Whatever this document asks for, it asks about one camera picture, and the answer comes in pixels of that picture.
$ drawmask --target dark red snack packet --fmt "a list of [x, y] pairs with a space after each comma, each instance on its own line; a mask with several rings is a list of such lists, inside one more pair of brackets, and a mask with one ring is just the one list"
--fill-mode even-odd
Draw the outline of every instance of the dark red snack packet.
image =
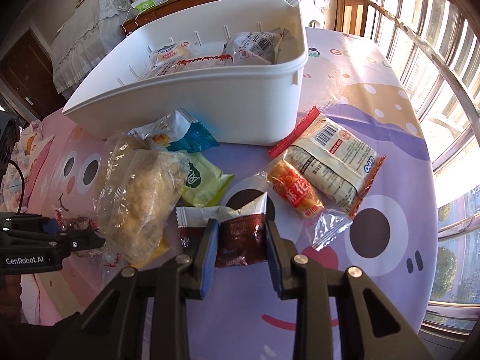
[[214, 218], [220, 222], [216, 268], [261, 263], [266, 260], [265, 216], [266, 193], [239, 210], [178, 207], [181, 244], [185, 249], [193, 242], [199, 242], [208, 219]]

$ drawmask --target snack package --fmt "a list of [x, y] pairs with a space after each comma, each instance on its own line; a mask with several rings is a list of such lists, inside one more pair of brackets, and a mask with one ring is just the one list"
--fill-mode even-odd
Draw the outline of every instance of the snack package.
[[337, 236], [350, 227], [352, 220], [343, 212], [323, 210], [315, 226], [315, 236], [311, 246], [319, 251], [330, 244]]
[[218, 146], [203, 124], [183, 108], [174, 110], [156, 122], [134, 128], [129, 134], [144, 140], [154, 150], [166, 147], [169, 152], [186, 150], [195, 153]]
[[106, 147], [114, 149], [102, 158], [105, 173], [98, 179], [98, 229], [112, 249], [140, 268], [155, 251], [167, 251], [163, 228], [185, 187], [189, 159], [182, 152], [133, 150], [133, 144], [119, 145], [118, 135], [109, 140]]
[[316, 107], [270, 156], [280, 153], [351, 218], [385, 159]]
[[147, 73], [141, 76], [138, 81], [181, 71], [195, 71], [199, 69], [224, 67], [229, 61], [233, 61], [231, 55], [213, 55], [194, 59], [185, 59], [183, 56], [172, 57], [147, 71]]
[[267, 193], [238, 210], [229, 207], [177, 207], [184, 248], [199, 242], [210, 218], [220, 223], [216, 268], [248, 266], [266, 260], [265, 214]]
[[[76, 216], [73, 218], [67, 217], [63, 212], [57, 211], [55, 220], [58, 226], [58, 232], [70, 232], [77, 230], [96, 230], [98, 229], [97, 223], [86, 216]], [[90, 258], [96, 260], [104, 254], [105, 245], [98, 249], [74, 251], [73, 253], [79, 257]]]
[[233, 56], [232, 66], [273, 65], [281, 40], [276, 32], [239, 32], [225, 43], [222, 54]]
[[182, 71], [184, 66], [183, 64], [179, 64], [180, 61], [183, 61], [182, 56], [170, 58], [167, 61], [157, 64], [155, 67], [148, 70], [147, 73], [143, 74], [143, 76], [141, 76], [138, 81], [151, 79], [153, 77], [165, 76], [165, 74]]
[[273, 189], [297, 211], [310, 218], [320, 214], [323, 203], [315, 188], [288, 161], [273, 161], [260, 173]]
[[187, 59], [195, 54], [194, 48], [189, 42], [177, 42], [163, 46], [150, 53], [150, 68], [156, 68], [171, 59]]
[[117, 133], [107, 139], [104, 146], [104, 155], [98, 166], [97, 181], [95, 182], [94, 209], [97, 212], [98, 197], [105, 187], [106, 180], [113, 177], [120, 162], [124, 157], [135, 150], [148, 149], [148, 146], [137, 138], [130, 135]]
[[187, 183], [182, 198], [193, 207], [218, 205], [234, 175], [224, 175], [200, 153], [191, 153]]

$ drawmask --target metal screw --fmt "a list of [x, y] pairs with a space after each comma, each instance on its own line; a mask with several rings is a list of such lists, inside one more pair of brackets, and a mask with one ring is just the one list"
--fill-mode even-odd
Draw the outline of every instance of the metal screw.
[[175, 257], [175, 261], [179, 264], [188, 264], [190, 262], [190, 257], [186, 254], [179, 254]]
[[126, 268], [123, 268], [121, 270], [121, 275], [124, 277], [124, 278], [132, 278], [134, 275], [135, 275], [135, 269], [128, 266]]
[[351, 266], [348, 270], [349, 275], [352, 276], [353, 278], [359, 278], [362, 276], [362, 270], [358, 268], [357, 266]]
[[308, 263], [308, 257], [304, 254], [296, 254], [295, 256], [293, 256], [293, 261], [295, 261], [297, 264], [303, 265]]

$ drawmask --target door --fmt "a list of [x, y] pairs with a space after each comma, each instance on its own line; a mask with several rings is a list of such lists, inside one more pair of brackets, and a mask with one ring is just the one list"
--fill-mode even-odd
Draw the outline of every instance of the door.
[[52, 63], [30, 30], [1, 60], [0, 73], [10, 90], [41, 119], [66, 103], [53, 84]]

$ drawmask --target green snack packet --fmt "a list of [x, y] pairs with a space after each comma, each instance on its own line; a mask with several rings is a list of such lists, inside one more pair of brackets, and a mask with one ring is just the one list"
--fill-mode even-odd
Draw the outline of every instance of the green snack packet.
[[190, 153], [190, 171], [183, 190], [183, 200], [193, 207], [216, 206], [235, 177], [224, 175], [200, 153]]

